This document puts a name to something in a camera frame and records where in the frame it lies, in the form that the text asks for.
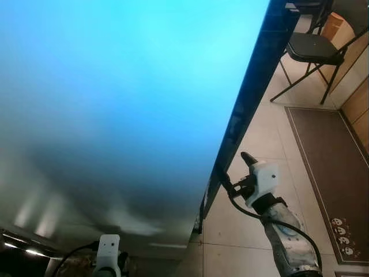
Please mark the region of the silver glossy fridge door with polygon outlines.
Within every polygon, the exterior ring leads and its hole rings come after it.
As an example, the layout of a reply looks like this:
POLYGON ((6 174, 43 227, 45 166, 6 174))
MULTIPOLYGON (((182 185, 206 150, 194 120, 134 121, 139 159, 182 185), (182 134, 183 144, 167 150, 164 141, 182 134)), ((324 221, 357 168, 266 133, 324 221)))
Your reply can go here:
POLYGON ((0 0, 0 229, 181 259, 269 0, 0 0))

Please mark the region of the brown mat with skull prints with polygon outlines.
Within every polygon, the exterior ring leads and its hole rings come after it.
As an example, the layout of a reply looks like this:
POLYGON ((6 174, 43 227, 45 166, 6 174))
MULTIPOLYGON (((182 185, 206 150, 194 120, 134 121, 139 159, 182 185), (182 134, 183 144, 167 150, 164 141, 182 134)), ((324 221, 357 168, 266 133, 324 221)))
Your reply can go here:
POLYGON ((337 263, 369 266, 369 168, 337 110, 286 107, 337 263))

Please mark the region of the light wooden cabinet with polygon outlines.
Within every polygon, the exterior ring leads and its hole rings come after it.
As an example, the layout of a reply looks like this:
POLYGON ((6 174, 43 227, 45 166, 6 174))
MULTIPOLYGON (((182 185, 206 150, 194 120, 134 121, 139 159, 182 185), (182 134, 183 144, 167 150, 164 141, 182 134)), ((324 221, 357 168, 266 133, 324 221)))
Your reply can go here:
POLYGON ((360 50, 356 60, 342 80, 353 92, 341 106, 341 111, 358 137, 364 150, 369 150, 369 33, 362 35, 352 48, 360 50))

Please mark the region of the black folding chair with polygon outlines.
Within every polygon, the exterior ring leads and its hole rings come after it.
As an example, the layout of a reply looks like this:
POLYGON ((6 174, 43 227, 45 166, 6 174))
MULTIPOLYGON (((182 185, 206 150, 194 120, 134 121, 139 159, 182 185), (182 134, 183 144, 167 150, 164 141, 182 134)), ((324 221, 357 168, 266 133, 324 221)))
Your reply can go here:
POLYGON ((309 66, 314 64, 315 66, 314 68, 308 67, 306 73, 297 79, 297 81, 288 81, 289 86, 271 98, 271 102, 277 100, 277 98, 295 87, 295 85, 306 79, 306 77, 309 77, 312 73, 318 72, 321 67, 330 65, 334 66, 335 70, 330 80, 327 81, 325 93, 322 95, 321 104, 325 103, 330 92, 330 87, 335 82, 338 69, 345 61, 348 48, 369 30, 368 0, 334 0, 332 8, 330 8, 330 13, 325 13, 324 16, 319 18, 313 18, 312 16, 308 32, 294 32, 292 37, 290 37, 284 54, 289 55, 294 61, 307 63, 309 66), (329 39, 325 39, 322 35, 314 32, 315 29, 321 29, 324 26, 327 16, 332 12, 342 16, 345 22, 352 28, 354 34, 354 38, 340 48, 335 47, 329 39))

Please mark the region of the orange-brown box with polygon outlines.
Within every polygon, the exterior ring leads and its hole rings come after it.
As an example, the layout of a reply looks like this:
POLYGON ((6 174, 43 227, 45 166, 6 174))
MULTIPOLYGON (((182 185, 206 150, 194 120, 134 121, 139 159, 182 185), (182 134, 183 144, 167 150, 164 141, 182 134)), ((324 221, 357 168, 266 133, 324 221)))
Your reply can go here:
POLYGON ((337 32, 340 31, 344 23, 345 20, 342 16, 335 12, 330 13, 321 29, 322 37, 325 37, 325 39, 334 40, 337 32))

